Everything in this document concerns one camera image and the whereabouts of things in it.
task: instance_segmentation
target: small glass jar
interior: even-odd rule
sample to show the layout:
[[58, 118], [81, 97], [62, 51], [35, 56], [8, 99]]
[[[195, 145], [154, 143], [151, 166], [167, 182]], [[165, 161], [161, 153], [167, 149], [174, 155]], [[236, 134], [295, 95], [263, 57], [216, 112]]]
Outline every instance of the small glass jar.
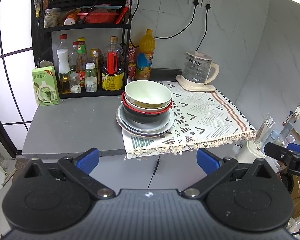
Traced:
[[70, 92], [81, 93], [80, 78], [77, 72], [70, 74]]

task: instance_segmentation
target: white bowl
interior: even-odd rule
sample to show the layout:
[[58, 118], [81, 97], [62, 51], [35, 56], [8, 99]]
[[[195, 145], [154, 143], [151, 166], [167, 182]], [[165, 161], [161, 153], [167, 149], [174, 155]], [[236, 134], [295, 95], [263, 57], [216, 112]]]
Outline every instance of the white bowl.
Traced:
[[168, 104], [170, 103], [170, 101], [168, 102], [168, 104], [166, 106], [163, 106], [163, 107], [160, 107], [160, 108], [156, 108], [156, 109], [149, 109], [149, 108], [142, 108], [142, 107], [139, 107], [139, 106], [135, 106], [134, 104], [130, 103], [128, 100], [127, 100], [127, 96], [126, 96], [126, 93], [124, 94], [124, 98], [126, 100], [126, 103], [131, 106], [133, 109], [136, 109], [138, 111], [141, 111], [141, 112], [147, 112], [147, 113], [156, 113], [156, 112], [160, 112], [162, 111], [163, 109], [165, 109]]
[[124, 90], [127, 102], [145, 109], [164, 107], [172, 98], [169, 88], [150, 80], [132, 81]]

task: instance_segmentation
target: orange juice bottle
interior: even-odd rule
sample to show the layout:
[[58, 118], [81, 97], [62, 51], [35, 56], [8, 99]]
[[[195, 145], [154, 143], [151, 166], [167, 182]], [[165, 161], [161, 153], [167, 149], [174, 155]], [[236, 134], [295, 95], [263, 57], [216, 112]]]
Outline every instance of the orange juice bottle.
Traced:
[[152, 37], [152, 30], [147, 29], [146, 35], [141, 38], [139, 44], [139, 55], [137, 59], [135, 79], [138, 80], [150, 78], [154, 48], [155, 41]]

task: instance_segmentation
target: stack of dishes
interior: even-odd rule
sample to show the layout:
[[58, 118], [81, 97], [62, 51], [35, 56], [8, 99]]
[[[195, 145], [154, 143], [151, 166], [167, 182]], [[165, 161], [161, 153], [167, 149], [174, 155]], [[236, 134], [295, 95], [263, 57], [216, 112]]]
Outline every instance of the stack of dishes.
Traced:
[[130, 82], [122, 93], [117, 122], [122, 129], [138, 137], [160, 136], [174, 124], [171, 98], [171, 91], [157, 82]]

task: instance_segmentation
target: kettle handle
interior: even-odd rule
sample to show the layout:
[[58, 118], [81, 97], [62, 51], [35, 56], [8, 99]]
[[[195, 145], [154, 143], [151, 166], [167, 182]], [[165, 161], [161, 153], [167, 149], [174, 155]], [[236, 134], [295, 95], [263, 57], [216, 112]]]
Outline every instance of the kettle handle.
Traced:
[[216, 64], [216, 63], [214, 63], [214, 62], [211, 62], [211, 65], [210, 65], [210, 67], [213, 67], [214, 68], [214, 73], [213, 73], [213, 75], [210, 77], [210, 78], [208, 78], [206, 81], [205, 81], [205, 85], [206, 84], [209, 84], [212, 80], [214, 80], [217, 76], [218, 76], [218, 74], [219, 74], [219, 65], [218, 64]]

